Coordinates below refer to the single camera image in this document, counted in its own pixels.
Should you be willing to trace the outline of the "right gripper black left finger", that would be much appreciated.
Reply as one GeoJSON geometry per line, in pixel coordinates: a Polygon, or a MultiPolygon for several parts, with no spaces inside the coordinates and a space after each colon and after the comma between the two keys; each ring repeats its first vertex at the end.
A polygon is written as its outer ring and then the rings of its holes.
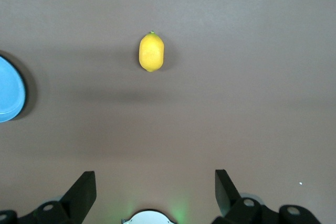
{"type": "Polygon", "coordinates": [[[94,171],[84,172],[58,201],[35,210],[37,223],[83,223],[96,200],[94,171]]]}

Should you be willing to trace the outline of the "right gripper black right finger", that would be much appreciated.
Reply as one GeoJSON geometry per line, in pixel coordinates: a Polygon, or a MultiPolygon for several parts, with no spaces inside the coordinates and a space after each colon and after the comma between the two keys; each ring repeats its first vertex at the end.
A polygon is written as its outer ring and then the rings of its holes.
{"type": "Polygon", "coordinates": [[[278,223],[278,213],[242,197],[224,169],[215,171],[215,197],[221,215],[213,223],[278,223]]]}

